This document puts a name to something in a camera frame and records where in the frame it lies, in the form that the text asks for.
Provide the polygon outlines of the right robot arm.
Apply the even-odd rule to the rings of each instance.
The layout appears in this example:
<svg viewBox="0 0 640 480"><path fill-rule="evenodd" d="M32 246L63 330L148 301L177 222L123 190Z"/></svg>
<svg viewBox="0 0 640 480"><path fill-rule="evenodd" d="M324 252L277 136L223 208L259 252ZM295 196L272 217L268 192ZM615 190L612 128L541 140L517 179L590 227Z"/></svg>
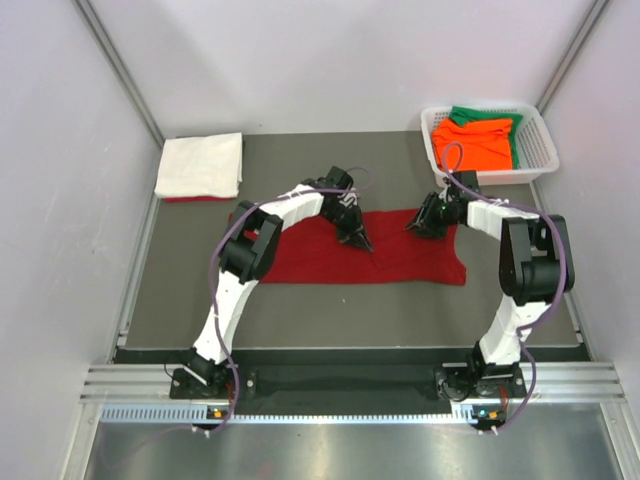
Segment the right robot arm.
<svg viewBox="0 0 640 480"><path fill-rule="evenodd" d="M575 283L566 221L560 215L486 197L476 172L463 170L448 174L446 187L426 196L406 229L440 240L458 225L498 240L502 298L465 366L439 371L439 393L453 402L520 396L524 392L519 367L522 348L531 330L551 316Z"/></svg>

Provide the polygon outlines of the dark red t shirt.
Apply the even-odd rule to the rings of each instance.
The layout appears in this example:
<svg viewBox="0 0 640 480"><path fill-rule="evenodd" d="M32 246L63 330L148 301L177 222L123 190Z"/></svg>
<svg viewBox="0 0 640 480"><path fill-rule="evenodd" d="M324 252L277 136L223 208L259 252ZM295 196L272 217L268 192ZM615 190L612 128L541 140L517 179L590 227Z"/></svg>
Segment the dark red t shirt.
<svg viewBox="0 0 640 480"><path fill-rule="evenodd" d="M455 250L456 229L442 239L405 229L415 209L369 211L364 226L373 245L367 252L341 244L336 228L313 216L284 230L265 284L388 284L423 281L466 284L467 270Z"/></svg>

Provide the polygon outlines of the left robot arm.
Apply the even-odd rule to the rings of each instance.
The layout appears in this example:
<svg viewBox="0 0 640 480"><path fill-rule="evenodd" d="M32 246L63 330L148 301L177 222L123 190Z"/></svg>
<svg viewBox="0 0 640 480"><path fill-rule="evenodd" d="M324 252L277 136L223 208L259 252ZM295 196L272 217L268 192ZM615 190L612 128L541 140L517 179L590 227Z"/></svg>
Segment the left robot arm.
<svg viewBox="0 0 640 480"><path fill-rule="evenodd" d="M325 176L307 179L272 200L239 203L212 255L209 314L171 374L172 399L219 398L227 392L238 396L233 339L249 296L272 269L287 229L323 218L335 227L339 244L373 251L358 204L360 192L350 170L333 166Z"/></svg>

